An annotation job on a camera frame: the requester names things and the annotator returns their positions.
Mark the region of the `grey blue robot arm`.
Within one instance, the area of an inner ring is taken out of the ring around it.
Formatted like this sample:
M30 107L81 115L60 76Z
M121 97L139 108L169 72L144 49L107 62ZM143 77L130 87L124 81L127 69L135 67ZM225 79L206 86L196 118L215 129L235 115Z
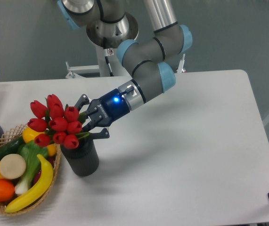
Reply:
M79 99L77 107L87 105L85 116L90 120L83 132L101 127L94 138L108 137L107 128L114 121L175 85L174 71L166 59L190 48L192 34L178 23L169 0L144 2L154 30L153 39L145 44L136 42L138 25L122 0L59 0L57 5L72 28L86 26L87 36L96 46L104 52L115 49L120 65L131 76L98 99Z

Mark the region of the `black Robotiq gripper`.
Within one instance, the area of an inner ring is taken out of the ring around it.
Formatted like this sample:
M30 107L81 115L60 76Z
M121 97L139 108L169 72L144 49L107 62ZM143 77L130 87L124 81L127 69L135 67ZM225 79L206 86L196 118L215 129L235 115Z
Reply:
M122 97L122 92L114 89L98 99L90 99L86 94L82 94L74 107L78 111L84 105L89 105L85 111L86 116L90 118L83 129L93 129L95 127L109 127L114 121L120 119L130 112L126 100ZM90 133L89 139L107 139L110 134L107 128L103 128L100 132Z

